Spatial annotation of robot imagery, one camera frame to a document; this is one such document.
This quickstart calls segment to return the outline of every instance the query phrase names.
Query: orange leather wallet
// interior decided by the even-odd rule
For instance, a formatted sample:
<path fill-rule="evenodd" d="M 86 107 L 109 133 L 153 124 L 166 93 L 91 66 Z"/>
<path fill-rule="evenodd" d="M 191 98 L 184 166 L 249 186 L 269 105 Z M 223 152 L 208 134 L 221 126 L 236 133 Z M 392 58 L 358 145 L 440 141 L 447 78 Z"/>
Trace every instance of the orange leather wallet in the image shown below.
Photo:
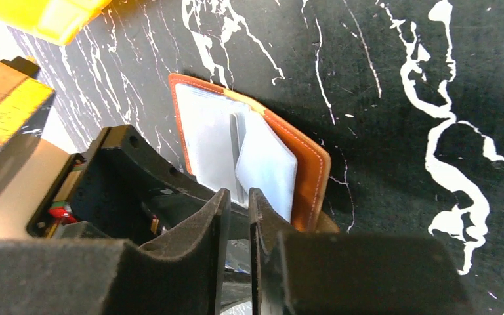
<path fill-rule="evenodd" d="M 178 84 L 189 85 L 195 88 L 223 95 L 226 98 L 248 105 L 254 112 L 260 113 L 273 132 L 295 155 L 297 160 L 295 187 L 293 193 L 293 203 L 291 212 L 291 224 L 301 232 L 315 232 L 318 227 L 318 218 L 326 192 L 329 170 L 331 168 L 331 158 L 329 154 L 312 139 L 284 121 L 274 112 L 253 100 L 252 98 L 236 93 L 229 89 L 206 82 L 195 77 L 172 73 L 169 75 L 169 84 L 175 105 L 175 114 L 178 130 L 186 160 L 187 171 L 192 174 L 192 166 L 188 156 L 187 145 L 182 129 L 179 112 L 179 97 L 175 87 Z M 322 213 L 322 220 L 325 222 L 323 230 L 336 232 L 337 225 L 329 217 Z"/>

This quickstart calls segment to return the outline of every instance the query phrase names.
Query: yellow plastic container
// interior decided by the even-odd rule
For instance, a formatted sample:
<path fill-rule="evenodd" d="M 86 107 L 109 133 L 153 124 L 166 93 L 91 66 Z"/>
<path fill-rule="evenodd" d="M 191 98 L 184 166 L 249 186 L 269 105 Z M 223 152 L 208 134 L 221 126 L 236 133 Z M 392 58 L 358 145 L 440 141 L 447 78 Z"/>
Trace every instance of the yellow plastic container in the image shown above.
<path fill-rule="evenodd" d="M 0 20 L 57 45 L 66 45 L 111 0 L 0 0 Z"/>

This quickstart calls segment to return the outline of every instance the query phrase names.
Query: black marble surface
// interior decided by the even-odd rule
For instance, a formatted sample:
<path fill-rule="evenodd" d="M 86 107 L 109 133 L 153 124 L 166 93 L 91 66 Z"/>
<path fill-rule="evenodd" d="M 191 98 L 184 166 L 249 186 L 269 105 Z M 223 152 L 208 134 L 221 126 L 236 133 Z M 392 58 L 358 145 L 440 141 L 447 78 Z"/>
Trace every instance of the black marble surface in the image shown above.
<path fill-rule="evenodd" d="M 80 150 L 130 123 L 183 169 L 167 75 L 211 79 L 328 150 L 343 231 L 432 233 L 504 314 L 504 1 L 113 0 L 66 47 L 12 32 Z"/>

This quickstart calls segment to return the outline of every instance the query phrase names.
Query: screw hole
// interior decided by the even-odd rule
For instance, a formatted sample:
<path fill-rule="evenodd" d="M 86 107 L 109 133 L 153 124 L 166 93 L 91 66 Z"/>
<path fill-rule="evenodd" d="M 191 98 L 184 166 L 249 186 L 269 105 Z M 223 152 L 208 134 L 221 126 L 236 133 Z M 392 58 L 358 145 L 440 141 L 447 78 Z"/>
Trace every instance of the screw hole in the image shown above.
<path fill-rule="evenodd" d="M 138 138 L 135 136 L 130 136 L 129 141 L 131 143 L 131 146 L 135 149 L 140 147 L 140 142 L 138 141 Z"/>
<path fill-rule="evenodd" d="M 171 174 L 171 176 L 178 176 L 179 171 L 171 166 L 171 168 L 169 169 L 169 174 Z"/>

